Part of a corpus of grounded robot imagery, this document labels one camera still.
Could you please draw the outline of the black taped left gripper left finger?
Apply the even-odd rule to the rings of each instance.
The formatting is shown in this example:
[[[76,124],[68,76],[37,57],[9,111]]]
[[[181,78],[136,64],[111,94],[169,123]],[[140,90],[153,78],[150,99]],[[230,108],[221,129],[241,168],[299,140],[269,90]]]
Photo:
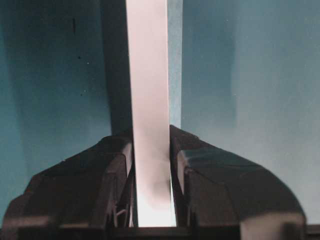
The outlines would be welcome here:
[[[132,223],[133,134],[102,138],[92,147],[34,175],[13,199],[3,240],[105,240]]]

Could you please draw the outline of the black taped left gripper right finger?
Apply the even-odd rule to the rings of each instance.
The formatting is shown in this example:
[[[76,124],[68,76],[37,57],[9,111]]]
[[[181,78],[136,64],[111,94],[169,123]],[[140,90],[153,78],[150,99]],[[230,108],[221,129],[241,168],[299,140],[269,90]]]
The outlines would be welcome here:
[[[173,125],[170,164],[176,224],[201,240],[303,240],[298,199],[263,166]]]

